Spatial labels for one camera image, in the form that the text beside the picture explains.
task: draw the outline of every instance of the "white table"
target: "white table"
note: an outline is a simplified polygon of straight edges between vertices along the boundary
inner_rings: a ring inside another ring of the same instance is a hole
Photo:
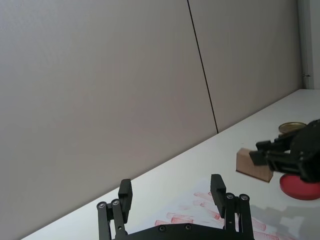
[[[265,183],[235,171],[236,153],[240,148],[255,149],[257,141],[273,140],[282,123],[309,123],[315,119],[320,119],[320,90],[301,89],[133,179],[133,200],[126,229],[137,226],[148,217],[147,213],[159,211],[200,179],[210,181],[211,174],[217,173],[222,176],[228,192],[250,196],[253,216],[269,214],[275,222],[282,215],[287,216],[281,224],[303,222],[301,231],[307,236],[305,239],[318,239],[319,199],[302,201],[285,195],[279,188],[280,173]],[[117,193],[115,189],[23,240],[98,240],[96,205],[100,201],[109,203],[118,197]]]

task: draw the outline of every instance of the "paper sheet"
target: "paper sheet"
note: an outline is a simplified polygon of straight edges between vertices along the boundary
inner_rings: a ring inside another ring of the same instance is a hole
[[[210,193],[210,183],[207,179],[199,182],[192,190],[182,195],[161,211],[157,212],[141,225],[132,229],[130,233],[162,224],[192,223],[222,229],[224,219]],[[252,227],[255,240],[297,240],[291,236],[277,232],[277,228],[269,226],[252,218]]]

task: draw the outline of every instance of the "red lid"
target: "red lid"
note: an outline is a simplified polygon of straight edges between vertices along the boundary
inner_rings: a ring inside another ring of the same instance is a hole
[[[320,183],[307,183],[299,176],[285,174],[280,178],[280,188],[288,196],[299,200],[320,198]]]

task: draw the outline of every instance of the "metal tin lid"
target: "metal tin lid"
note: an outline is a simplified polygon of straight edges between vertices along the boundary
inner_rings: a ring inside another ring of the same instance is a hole
[[[282,134],[287,134],[292,131],[302,129],[305,126],[306,126],[306,124],[303,122],[298,122],[298,121],[286,122],[286,123],[283,123],[279,126],[279,132]]]

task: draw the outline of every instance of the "wooden block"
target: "wooden block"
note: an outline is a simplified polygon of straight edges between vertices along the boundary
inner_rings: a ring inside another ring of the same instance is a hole
[[[241,148],[236,153],[235,170],[269,183],[274,172],[269,169],[269,166],[255,166],[249,155],[251,151],[250,149]]]

